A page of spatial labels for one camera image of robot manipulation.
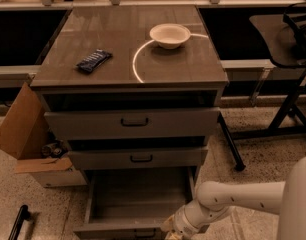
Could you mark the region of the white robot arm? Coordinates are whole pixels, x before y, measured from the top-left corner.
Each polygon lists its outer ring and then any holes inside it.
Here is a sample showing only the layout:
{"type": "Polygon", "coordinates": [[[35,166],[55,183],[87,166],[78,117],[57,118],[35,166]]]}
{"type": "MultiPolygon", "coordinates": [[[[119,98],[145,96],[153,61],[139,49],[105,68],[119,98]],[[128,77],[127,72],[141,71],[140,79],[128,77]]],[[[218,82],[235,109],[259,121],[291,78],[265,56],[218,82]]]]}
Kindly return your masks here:
{"type": "Polygon", "coordinates": [[[191,240],[235,207],[278,215],[276,240],[306,240],[306,157],[282,182],[202,183],[195,198],[163,222],[161,230],[166,233],[165,240],[191,240]]]}

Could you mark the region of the yellowish white gripper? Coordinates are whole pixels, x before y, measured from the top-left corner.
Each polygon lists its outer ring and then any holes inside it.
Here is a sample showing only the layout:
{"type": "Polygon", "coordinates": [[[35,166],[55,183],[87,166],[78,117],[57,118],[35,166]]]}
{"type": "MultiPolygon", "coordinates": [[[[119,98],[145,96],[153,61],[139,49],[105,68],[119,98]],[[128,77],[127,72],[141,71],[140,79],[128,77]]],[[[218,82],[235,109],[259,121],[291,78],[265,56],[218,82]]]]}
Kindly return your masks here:
{"type": "Polygon", "coordinates": [[[173,228],[174,216],[171,215],[161,225],[161,230],[166,233],[165,240],[180,240],[180,236],[173,228]]]}

